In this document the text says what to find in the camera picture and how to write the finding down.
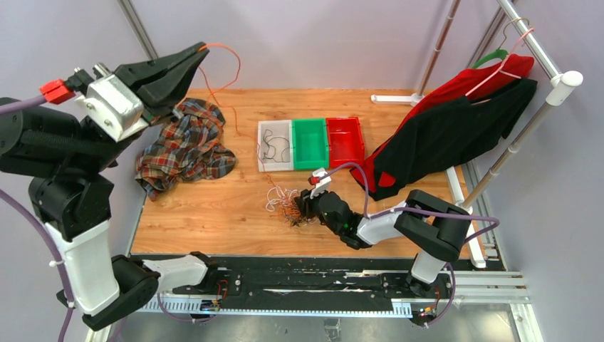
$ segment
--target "plastic tray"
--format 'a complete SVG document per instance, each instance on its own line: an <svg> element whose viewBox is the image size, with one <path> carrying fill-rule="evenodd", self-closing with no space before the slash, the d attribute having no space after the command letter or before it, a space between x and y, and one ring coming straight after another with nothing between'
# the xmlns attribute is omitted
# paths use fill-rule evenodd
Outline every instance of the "plastic tray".
<svg viewBox="0 0 604 342"><path fill-rule="evenodd" d="M293 170L292 143L291 120L258 122L258 171Z"/></svg>
<svg viewBox="0 0 604 342"><path fill-rule="evenodd" d="M325 119L292 120L293 168L329 167L329 143Z"/></svg>
<svg viewBox="0 0 604 342"><path fill-rule="evenodd" d="M365 159L365 143L358 118L326 118L329 140L329 167L345 162L360 164Z"/></svg>

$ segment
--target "cable bundle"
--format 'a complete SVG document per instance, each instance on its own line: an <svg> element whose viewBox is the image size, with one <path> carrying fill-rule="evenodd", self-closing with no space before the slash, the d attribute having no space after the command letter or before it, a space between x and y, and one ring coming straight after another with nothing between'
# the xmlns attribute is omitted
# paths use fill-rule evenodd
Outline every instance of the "cable bundle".
<svg viewBox="0 0 604 342"><path fill-rule="evenodd" d="M271 198L271 193L275 192L276 197ZM279 186L272 187L266 193L266 205L264 206L268 212L277 212L283 222L289 222L292 226L299 226L309 223L314 223L316 219L305 219L302 217L298 205L293 201L296 196L299 196L298 190L281 189Z"/></svg>

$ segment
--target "white storage bin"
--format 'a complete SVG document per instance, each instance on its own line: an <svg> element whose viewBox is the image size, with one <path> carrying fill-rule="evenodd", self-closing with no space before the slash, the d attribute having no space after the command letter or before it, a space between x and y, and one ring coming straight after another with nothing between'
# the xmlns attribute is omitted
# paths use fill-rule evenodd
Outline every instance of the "white storage bin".
<svg viewBox="0 0 604 342"><path fill-rule="evenodd" d="M260 172L293 170L291 136L291 120L258 122L257 150Z"/></svg>

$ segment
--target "black shirt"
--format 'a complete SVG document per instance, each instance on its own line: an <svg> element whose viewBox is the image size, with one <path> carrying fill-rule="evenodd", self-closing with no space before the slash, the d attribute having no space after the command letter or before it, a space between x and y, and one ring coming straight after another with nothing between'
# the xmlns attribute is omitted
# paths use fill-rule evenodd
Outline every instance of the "black shirt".
<svg viewBox="0 0 604 342"><path fill-rule="evenodd" d="M536 89L537 81L522 78L474 103L463 96L411 118L375 157L376 192L371 197L394 196L425 175L493 149L500 137L508 137ZM377 185L382 172L396 178L392 187Z"/></svg>

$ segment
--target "clothing rack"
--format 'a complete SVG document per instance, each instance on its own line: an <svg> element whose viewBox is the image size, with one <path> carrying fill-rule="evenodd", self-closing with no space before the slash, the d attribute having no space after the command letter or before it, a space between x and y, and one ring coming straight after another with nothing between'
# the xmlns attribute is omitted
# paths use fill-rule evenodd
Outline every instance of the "clothing rack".
<svg viewBox="0 0 604 342"><path fill-rule="evenodd" d="M459 7L459 2L460 0L454 0L451 4L451 8L445 19L445 23L443 24L441 33L439 35L439 38L437 39L436 46L434 47L434 51L432 52L432 57L429 60L429 63L426 67L426 71L424 72L424 77L422 77L417 92L411 96L372 95L371 100L374 103L399 103L410 104L412 106L415 106L419 103L419 101L424 97L423 92L426 83L428 82L430 74L434 69L434 65L436 64L436 61L438 59L442 44L444 43L444 40L447 37L447 33L449 32L449 28L453 21L455 12ZM513 1L497 0L497 2L499 3L497 12L493 17L493 20L491 20L489 27L484 32L484 35L482 36L481 41L479 42L474 54L470 58L468 66L473 65L484 55L485 50L491 44L493 38L496 35L495 33L501 27L501 24L503 23L505 17L507 17L510 21L513 21L513 26L516 28L520 35L525 34L530 29L530 27L528 27L524 21L519 20L521 17L518 15L518 11L516 10L516 7L514 7ZM477 200L477 198L482 195L489 183L499 175L500 169L505 164L505 162L520 150L523 141L541 125L541 123L545 120L546 116L555 107L561 105L564 100L573 92L573 90L583 82L583 75L578 71L567 71L565 73L560 72L560 69L558 68L556 63L554 63L552 58L548 55L547 51L537 41L537 38L535 37L535 34L533 32L526 35L524 37L524 41L528 46L528 49L532 52L533 56L538 61L543 71L545 71L546 75L550 78L550 83L553 86L553 89L547 95L545 101L537 110L535 115L533 115L533 117L526 124L526 126L524 126L518 136L516 136L514 141L501 154L499 159L489 168L489 171L485 174L484 177L482 177L478 185L472 190L472 192L468 195L467 198L464 198L464 195L462 193L462 187L459 183L459 179L457 178L455 168L450 167L446 170L445 173L447 175L449 189L451 190L451 194L455 201L455 204L469 212L472 212L472 205ZM470 224L467 236L473 234L474 232L474 226ZM473 239L468 243L468 245L470 249L472 264L477 268L486 267L486 261L484 260L484 257L482 255L478 240Z"/></svg>

